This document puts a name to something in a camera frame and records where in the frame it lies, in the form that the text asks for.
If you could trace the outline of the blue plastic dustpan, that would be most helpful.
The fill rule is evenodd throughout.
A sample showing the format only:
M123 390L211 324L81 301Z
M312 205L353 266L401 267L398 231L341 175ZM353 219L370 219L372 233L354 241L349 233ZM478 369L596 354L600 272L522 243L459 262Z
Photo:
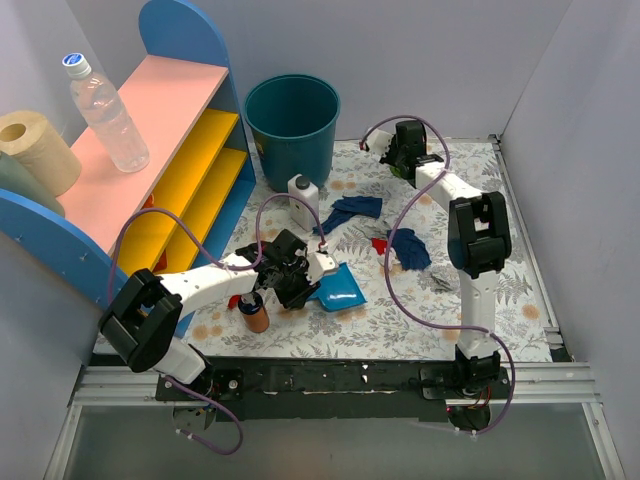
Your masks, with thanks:
M364 305L367 300L346 262L336 273L324 277L320 287L309 297L328 312L337 312Z

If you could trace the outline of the long dark blue paper scrap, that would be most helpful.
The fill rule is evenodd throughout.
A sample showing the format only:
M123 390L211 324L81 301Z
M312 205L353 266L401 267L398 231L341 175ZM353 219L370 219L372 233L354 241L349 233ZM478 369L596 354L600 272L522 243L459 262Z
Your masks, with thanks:
M383 206L383 199L370 196L343 196L332 204L332 212L321 224L323 232L329 234L338 226L346 223L354 216L365 216L378 219Z

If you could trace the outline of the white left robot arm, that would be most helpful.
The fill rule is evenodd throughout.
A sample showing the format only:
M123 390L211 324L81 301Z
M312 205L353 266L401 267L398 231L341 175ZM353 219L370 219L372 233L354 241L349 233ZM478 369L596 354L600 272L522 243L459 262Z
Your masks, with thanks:
M131 371L167 375L188 398L200 400L211 392L213 377L204 355L176 335L183 317L235 295L241 306L256 307L258 293L268 289L283 307L300 309L337 266L324 243L314 251L283 230L271 242L237 249L220 266L161 276L135 272L104 312L99 331Z

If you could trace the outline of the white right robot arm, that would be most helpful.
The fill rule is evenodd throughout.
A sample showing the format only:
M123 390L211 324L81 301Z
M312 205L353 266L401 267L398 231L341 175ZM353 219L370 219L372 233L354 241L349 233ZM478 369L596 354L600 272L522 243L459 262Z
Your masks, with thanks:
M431 129L416 116L395 116L395 133L385 138L380 162L427 194L448 213L447 252L460 282L461 321L455 359L429 386L475 397L499 380L499 345L495 331L499 273L511 255L506 200L498 191L483 192L462 180L443 158L427 152Z

